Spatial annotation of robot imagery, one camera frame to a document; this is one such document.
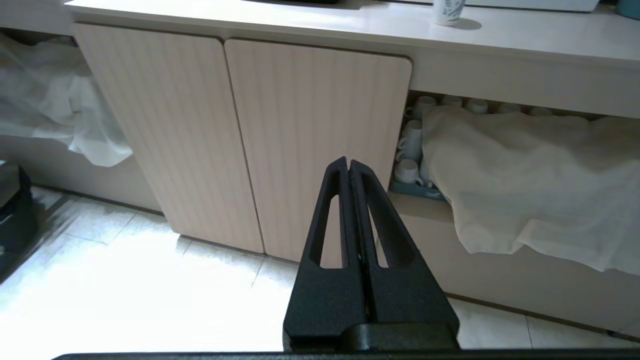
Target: white countertop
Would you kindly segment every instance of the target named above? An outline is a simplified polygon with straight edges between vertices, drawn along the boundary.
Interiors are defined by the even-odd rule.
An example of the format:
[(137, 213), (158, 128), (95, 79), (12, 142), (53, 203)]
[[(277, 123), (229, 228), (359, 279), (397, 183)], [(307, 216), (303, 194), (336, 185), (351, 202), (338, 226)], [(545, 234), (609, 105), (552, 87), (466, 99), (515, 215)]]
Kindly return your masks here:
[(603, 5), (593, 13), (467, 6), (456, 28), (432, 25), (430, 5), (372, 0), (348, 0), (341, 6), (251, 0), (73, 0), (66, 6), (78, 13), (420, 47), (530, 51), (595, 63), (640, 60), (640, 21), (616, 15)]

